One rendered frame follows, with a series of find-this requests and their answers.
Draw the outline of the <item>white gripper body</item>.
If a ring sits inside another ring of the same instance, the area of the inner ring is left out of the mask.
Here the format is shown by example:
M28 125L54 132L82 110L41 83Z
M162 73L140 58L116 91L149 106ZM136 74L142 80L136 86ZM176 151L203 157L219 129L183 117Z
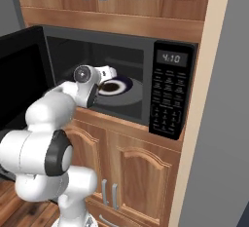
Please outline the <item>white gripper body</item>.
M108 67L108 77L110 79L114 79L117 76L118 76L117 70L115 68L113 68L113 67Z

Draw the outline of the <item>black microwave oven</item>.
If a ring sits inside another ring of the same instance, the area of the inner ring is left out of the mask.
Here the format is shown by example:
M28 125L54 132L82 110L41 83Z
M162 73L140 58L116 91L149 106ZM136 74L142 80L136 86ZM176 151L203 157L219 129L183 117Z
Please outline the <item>black microwave oven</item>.
M185 125L197 43L46 26L54 79L73 78L81 64L108 65L132 80L124 94L97 95L94 111L147 126L177 140Z

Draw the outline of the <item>black microwave door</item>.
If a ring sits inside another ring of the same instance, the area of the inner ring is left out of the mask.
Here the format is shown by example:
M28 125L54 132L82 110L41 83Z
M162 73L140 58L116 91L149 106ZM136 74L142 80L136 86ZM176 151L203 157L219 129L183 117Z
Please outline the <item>black microwave door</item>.
M25 128L27 108L53 86L42 26L0 37L0 131Z

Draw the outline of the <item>white plate with blue rim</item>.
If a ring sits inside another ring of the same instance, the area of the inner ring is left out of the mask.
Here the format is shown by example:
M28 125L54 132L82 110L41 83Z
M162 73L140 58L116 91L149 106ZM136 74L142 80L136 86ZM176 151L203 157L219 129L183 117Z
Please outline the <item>white plate with blue rim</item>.
M121 95L129 91L133 86L130 78L125 76L117 76L112 80L105 81L99 90L100 95L113 96Z

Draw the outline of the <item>wooden drawer front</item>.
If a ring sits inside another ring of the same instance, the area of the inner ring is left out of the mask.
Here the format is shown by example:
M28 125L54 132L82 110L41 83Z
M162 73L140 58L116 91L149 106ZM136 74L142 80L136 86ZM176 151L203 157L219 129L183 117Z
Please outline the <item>wooden drawer front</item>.
M102 214L105 219L120 227L160 227L157 222L150 221L144 217L128 216L95 200L87 200L86 204L90 214L95 218L100 227L110 226L99 219L99 214Z

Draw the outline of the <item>wooden cupboard frame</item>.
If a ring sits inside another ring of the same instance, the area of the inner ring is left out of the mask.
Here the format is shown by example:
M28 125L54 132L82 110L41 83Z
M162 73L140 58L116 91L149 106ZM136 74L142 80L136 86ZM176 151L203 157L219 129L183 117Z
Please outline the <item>wooden cupboard frame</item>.
M51 27L60 26L63 28L129 34L141 37L191 40L199 44L197 65L191 87L191 100L187 110L187 122L179 139L171 140L156 136L142 125L87 109L78 110L75 119L71 123L73 126L80 127L84 124L93 125L104 130L105 141L102 144L101 154L103 170L105 171L104 178L107 179L106 194L109 202L107 207L111 209L113 209L113 206L112 187L110 185L111 173L109 172L110 158L107 143L108 132L117 132L179 152L180 160L168 222L168 227L179 227L180 214L228 0L208 0L204 21L101 13L98 11L99 1L95 0L96 10L94 12L31 8L22 7L21 4L20 7L24 22L28 26L43 24L44 26Z

